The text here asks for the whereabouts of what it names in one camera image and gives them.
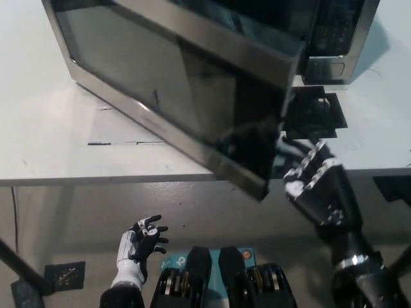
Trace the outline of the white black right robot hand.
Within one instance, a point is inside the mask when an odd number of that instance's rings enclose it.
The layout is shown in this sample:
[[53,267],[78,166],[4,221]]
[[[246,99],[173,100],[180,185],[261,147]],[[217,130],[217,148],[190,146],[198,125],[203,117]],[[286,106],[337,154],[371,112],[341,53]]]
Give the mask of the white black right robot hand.
[[300,152],[283,176],[288,200],[325,241],[360,234],[363,219],[345,168],[324,141],[301,142],[282,136],[283,144]]

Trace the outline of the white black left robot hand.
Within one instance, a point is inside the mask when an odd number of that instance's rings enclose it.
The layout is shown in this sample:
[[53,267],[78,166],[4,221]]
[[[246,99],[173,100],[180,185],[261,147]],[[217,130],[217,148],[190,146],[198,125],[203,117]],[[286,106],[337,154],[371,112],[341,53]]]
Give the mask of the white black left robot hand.
[[152,253],[166,253],[163,244],[169,240],[161,234],[168,227],[158,227],[155,222],[161,215],[143,218],[121,236],[116,259],[117,274],[112,287],[133,286],[142,289],[147,281],[147,260]]

